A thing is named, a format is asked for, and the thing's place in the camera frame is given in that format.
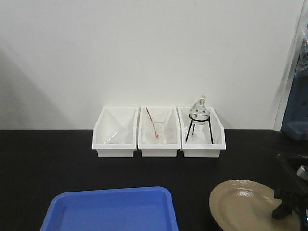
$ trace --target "blue tray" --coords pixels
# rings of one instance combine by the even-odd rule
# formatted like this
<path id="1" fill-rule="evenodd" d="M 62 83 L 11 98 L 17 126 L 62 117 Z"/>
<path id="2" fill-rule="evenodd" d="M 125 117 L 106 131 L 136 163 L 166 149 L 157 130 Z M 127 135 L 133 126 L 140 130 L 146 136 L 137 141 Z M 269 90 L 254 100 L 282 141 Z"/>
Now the blue tray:
<path id="1" fill-rule="evenodd" d="M 67 192 L 51 202 L 41 231 L 178 231 L 163 187 Z"/>

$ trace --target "flask stand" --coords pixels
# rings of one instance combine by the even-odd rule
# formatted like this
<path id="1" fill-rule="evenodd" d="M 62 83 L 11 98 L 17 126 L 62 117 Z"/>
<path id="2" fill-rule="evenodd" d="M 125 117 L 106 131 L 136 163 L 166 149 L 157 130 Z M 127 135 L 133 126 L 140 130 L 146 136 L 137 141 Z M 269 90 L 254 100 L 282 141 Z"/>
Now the flask stand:
<path id="1" fill-rule="evenodd" d="M 189 115 L 189 118 L 191 119 L 191 123 L 190 123 L 189 128 L 188 128 L 188 132 L 187 132 L 185 143 L 187 143 L 187 139 L 188 139 L 188 136 L 189 136 L 189 132 L 191 131 L 191 127 L 192 127 L 193 121 L 197 121 L 197 122 L 206 122 L 206 121 L 208 121 L 208 125 L 209 125 L 209 128 L 210 128 L 210 133 L 211 133 L 211 141 L 212 141 L 212 144 L 214 144 L 214 142 L 213 142 L 213 134 L 212 134 L 212 126 L 211 126 L 211 120 L 210 120 L 211 117 L 209 116 L 208 119 L 206 119 L 206 120 L 197 120 L 197 119 L 191 118 L 191 116 Z"/>

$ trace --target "black countertop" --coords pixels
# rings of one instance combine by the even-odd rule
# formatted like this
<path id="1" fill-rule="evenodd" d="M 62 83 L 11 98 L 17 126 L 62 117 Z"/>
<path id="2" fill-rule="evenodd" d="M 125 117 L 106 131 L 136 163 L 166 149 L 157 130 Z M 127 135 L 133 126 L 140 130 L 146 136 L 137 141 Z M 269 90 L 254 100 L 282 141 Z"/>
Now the black countertop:
<path id="1" fill-rule="evenodd" d="M 38 231 L 51 200 L 72 191 L 163 186 L 170 190 L 180 231 L 218 231 L 208 198 L 219 183 L 253 180 L 296 190 L 276 160 L 308 154 L 270 130 L 227 130 L 220 158 L 98 158 L 92 131 L 0 131 L 0 230 Z"/>

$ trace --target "beige dish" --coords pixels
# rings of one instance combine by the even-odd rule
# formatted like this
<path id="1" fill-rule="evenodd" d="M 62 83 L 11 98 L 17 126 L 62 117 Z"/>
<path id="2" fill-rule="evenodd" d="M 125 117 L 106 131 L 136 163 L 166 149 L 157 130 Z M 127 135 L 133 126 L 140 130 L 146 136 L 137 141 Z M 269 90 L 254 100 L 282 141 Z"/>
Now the beige dish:
<path id="1" fill-rule="evenodd" d="M 250 180 L 229 180 L 217 185 L 209 198 L 213 218 L 224 231 L 299 231 L 295 212 L 283 220 L 271 217 L 281 200 L 274 190 Z"/>

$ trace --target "white wall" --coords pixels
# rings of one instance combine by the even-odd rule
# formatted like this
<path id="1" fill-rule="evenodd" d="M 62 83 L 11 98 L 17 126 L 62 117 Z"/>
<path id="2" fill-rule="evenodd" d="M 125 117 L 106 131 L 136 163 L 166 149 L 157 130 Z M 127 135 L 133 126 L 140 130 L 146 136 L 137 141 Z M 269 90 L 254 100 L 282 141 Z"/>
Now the white wall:
<path id="1" fill-rule="evenodd" d="M 190 106 L 273 129 L 303 0 L 2 0 L 0 129 L 92 129 L 103 106 Z"/>

